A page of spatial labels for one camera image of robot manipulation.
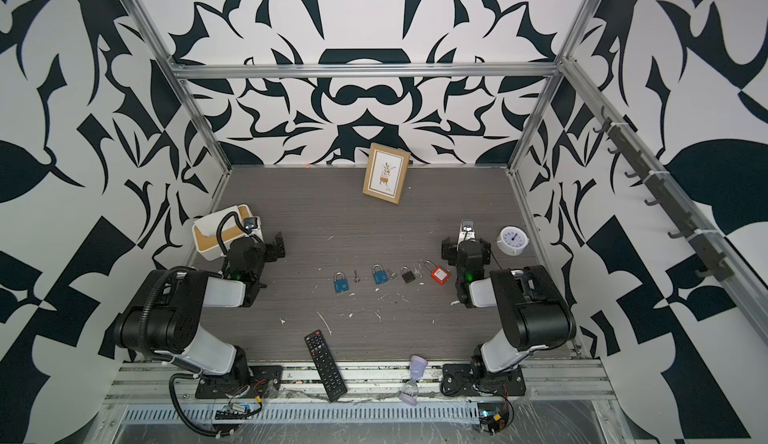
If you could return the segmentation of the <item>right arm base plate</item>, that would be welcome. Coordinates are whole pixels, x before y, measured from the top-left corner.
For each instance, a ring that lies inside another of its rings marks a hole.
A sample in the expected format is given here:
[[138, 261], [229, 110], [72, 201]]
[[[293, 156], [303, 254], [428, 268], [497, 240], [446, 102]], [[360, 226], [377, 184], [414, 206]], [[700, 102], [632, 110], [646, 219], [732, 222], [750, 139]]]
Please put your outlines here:
[[487, 373], [464, 363], [442, 366], [440, 392], [447, 397], [522, 397], [526, 391], [520, 368], [501, 373]]

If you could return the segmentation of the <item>small blue padlock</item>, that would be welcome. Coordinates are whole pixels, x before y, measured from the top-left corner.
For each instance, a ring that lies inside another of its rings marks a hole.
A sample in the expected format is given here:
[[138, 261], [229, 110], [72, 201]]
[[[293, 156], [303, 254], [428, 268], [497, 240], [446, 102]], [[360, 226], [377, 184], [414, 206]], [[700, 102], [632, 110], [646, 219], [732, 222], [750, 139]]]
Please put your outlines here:
[[376, 285], [381, 285], [389, 281], [389, 274], [381, 264], [374, 264], [371, 267], [371, 271]]

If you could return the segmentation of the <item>large blue padlock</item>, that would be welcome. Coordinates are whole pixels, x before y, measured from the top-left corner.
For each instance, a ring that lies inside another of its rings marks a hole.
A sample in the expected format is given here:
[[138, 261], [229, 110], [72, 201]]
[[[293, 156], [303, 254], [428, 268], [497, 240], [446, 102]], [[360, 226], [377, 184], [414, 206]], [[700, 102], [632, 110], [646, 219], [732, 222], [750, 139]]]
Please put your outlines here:
[[343, 272], [336, 272], [334, 274], [333, 286], [336, 293], [343, 293], [349, 290], [349, 283]]

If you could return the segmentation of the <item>small black padlock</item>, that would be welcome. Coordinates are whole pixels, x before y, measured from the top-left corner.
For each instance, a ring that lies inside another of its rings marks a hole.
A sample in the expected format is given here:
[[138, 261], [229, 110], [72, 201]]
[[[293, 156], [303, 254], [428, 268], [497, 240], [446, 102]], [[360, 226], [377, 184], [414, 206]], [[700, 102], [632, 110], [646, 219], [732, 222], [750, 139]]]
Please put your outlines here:
[[404, 282], [407, 284], [413, 283], [417, 279], [415, 272], [412, 269], [410, 269], [408, 266], [403, 266], [400, 269], [400, 271], [401, 271], [401, 277], [403, 278]]

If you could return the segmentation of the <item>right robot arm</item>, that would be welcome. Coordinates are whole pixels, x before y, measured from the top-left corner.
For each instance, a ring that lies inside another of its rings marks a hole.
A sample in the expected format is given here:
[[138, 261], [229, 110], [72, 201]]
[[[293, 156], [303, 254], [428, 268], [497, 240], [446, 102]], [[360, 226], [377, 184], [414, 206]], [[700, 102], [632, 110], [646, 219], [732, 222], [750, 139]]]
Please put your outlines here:
[[482, 391], [510, 377], [533, 354], [557, 349], [575, 337], [573, 314], [544, 266], [487, 272], [492, 248], [479, 238], [445, 238], [441, 258], [456, 269], [460, 304], [499, 313], [500, 330], [477, 346], [469, 364], [473, 384]]

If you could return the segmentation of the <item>red padlock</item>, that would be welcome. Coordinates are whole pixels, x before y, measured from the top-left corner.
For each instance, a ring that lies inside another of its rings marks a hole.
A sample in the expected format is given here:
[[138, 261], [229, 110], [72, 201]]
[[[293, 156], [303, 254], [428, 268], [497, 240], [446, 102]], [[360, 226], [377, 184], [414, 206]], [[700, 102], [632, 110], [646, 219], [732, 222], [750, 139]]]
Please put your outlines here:
[[433, 263], [430, 260], [424, 261], [424, 267], [428, 271], [428, 274], [430, 275], [430, 277], [439, 285], [444, 285], [451, 276], [448, 270]]

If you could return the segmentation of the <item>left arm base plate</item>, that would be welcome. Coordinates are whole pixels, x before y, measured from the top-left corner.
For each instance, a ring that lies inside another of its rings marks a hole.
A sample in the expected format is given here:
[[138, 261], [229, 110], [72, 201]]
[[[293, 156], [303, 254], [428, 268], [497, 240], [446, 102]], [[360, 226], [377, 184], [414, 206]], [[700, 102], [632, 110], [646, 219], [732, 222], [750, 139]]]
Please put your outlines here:
[[281, 387], [283, 367], [280, 365], [250, 366], [245, 373], [234, 369], [222, 376], [203, 374], [197, 386], [197, 399], [270, 398]]

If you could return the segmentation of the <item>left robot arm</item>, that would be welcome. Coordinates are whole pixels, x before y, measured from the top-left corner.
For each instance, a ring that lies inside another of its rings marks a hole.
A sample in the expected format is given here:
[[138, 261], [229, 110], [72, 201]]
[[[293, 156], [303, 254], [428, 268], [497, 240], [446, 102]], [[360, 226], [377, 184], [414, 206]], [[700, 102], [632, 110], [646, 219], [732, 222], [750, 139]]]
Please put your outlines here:
[[246, 236], [230, 243], [220, 272], [150, 272], [113, 324], [116, 344], [188, 371], [199, 381], [198, 399], [265, 397], [280, 388], [283, 368], [249, 365], [244, 349], [207, 331], [201, 315], [205, 308], [251, 307], [266, 287], [265, 265], [285, 256], [281, 233], [270, 243]]

